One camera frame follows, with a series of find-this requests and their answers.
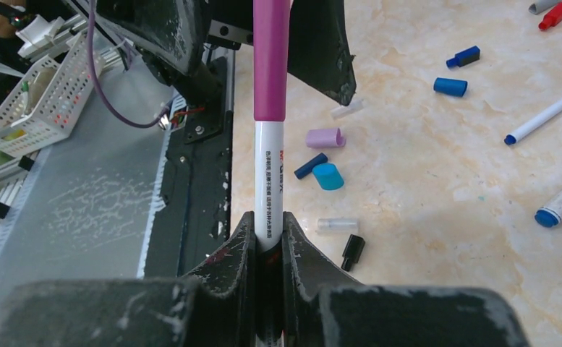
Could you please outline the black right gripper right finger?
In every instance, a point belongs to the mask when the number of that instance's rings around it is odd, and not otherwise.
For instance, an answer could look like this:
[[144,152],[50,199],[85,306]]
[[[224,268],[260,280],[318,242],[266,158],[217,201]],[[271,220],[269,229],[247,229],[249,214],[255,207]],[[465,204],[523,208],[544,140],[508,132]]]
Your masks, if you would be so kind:
[[284,213],[287,346],[528,346],[515,311],[485,288],[365,285]]

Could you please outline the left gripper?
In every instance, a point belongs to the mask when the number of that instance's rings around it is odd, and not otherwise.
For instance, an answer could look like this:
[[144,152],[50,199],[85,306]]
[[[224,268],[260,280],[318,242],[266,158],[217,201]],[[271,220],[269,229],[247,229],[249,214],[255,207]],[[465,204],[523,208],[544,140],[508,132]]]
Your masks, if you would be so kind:
[[[237,50],[252,30],[231,24],[251,1],[97,1],[95,20],[132,41],[144,60],[164,68],[163,81],[190,106],[215,100],[221,86],[203,62],[204,45]],[[295,0],[289,22],[288,73],[341,106],[357,83],[343,0]]]

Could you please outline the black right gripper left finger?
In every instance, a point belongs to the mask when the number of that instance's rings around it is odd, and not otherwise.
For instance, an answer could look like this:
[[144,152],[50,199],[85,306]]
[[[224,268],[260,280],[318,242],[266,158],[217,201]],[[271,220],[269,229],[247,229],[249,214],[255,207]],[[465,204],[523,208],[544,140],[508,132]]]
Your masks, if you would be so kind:
[[0,307],[0,346],[253,346],[254,215],[178,278],[45,280]]

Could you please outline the magenta capped pen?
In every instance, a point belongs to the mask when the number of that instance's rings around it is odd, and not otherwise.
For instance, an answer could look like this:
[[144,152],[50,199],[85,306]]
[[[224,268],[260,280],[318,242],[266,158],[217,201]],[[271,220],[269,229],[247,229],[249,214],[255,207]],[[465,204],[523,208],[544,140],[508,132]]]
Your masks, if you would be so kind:
[[254,1],[255,235],[260,253],[283,230],[284,121],[290,1]]

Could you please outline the black marker cap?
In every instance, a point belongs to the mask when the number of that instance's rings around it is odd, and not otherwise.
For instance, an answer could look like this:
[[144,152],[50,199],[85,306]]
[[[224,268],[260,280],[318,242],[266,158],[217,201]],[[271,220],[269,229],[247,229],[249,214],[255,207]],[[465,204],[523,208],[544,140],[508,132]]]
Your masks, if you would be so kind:
[[351,271],[354,265],[359,262],[364,247],[365,240],[361,236],[351,234],[342,254],[341,269],[346,272]]

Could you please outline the clear teal pen cap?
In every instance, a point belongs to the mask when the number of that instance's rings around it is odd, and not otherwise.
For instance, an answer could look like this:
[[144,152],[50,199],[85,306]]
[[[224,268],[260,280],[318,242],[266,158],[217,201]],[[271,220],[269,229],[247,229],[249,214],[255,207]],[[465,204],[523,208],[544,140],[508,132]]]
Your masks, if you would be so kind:
[[359,220],[356,218],[320,218],[317,234],[358,234]]

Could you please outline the pink highlighter cap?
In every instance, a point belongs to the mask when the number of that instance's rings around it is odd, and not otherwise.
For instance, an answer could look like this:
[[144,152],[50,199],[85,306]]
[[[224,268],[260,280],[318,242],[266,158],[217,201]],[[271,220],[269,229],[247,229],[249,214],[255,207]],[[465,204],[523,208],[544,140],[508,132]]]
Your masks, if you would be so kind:
[[343,147],[346,144],[346,139],[341,133],[341,130],[336,128],[327,129],[311,129],[308,131],[305,138],[306,146],[309,148],[336,148]]

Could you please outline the light blue marker cap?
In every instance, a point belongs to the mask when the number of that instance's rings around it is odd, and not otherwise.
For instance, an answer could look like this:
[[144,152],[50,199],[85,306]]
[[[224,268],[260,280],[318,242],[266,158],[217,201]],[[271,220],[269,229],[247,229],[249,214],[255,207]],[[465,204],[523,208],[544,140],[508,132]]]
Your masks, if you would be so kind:
[[323,190],[333,191],[342,188],[344,185],[343,177],[332,163],[322,163],[315,166],[312,169],[312,174]]

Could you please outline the dark blue marker cap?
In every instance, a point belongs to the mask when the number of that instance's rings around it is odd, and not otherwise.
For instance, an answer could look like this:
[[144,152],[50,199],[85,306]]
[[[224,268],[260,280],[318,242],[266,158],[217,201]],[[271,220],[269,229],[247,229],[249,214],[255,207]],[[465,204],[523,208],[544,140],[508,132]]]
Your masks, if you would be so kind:
[[296,169],[294,171],[294,175],[296,176],[297,179],[301,180],[304,177],[311,174],[314,167],[327,162],[328,162],[328,156],[325,155],[324,153],[319,153],[314,158],[310,159],[305,164],[303,164],[298,169]]

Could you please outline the small dark blue cap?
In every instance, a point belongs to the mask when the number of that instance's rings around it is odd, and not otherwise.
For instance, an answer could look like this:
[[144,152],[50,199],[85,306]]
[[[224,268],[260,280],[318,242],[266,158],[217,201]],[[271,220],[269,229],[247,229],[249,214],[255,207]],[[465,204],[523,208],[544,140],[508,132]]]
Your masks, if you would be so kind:
[[468,64],[480,60],[481,50],[478,46],[472,46],[463,51],[456,53],[452,58],[446,61],[449,69],[464,67]]

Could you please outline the small white blue marker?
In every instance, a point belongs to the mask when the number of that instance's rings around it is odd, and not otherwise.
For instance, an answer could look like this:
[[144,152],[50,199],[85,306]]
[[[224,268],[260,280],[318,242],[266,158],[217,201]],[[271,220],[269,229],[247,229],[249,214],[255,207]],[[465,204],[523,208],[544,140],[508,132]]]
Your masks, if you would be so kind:
[[508,146],[515,145],[525,137],[533,133],[536,129],[550,121],[553,117],[562,112],[562,99],[548,106],[546,109],[526,121],[520,127],[508,133],[503,139],[503,143]]

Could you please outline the grey pen cap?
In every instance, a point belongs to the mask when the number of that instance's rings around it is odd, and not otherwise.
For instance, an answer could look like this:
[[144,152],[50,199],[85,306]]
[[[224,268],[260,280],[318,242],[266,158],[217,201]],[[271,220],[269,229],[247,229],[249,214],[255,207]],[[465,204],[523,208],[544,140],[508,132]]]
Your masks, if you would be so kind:
[[530,14],[541,14],[546,10],[554,7],[560,0],[534,0],[528,8]]

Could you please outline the red pen cap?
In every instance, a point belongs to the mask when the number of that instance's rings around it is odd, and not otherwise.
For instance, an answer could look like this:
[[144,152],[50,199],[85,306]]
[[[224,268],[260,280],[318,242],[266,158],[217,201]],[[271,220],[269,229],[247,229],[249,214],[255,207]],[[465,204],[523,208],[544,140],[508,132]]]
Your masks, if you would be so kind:
[[550,8],[538,25],[539,30],[546,31],[562,22],[562,1]]

